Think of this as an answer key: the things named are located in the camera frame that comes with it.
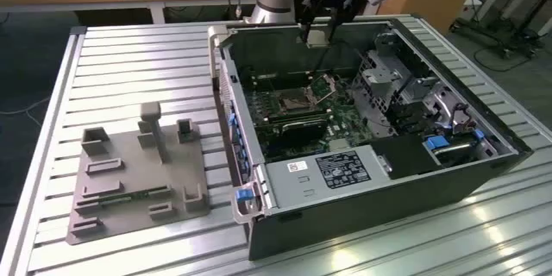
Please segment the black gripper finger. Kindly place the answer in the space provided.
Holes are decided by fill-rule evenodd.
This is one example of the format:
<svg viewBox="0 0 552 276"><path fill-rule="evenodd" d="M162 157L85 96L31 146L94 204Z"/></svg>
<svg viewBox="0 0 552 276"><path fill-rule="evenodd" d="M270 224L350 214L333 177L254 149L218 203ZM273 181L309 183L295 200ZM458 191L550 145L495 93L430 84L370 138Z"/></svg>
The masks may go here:
<svg viewBox="0 0 552 276"><path fill-rule="evenodd" d="M313 29L313 23L317 17L313 14L307 14L298 19L298 24L301 26L301 38L305 43L309 43L310 32Z"/></svg>
<svg viewBox="0 0 552 276"><path fill-rule="evenodd" d="M345 13L346 11L343 8L335 8L331 11L331 21L329 22L329 29L330 29L329 42L330 43L333 43L337 30L343 24Z"/></svg>

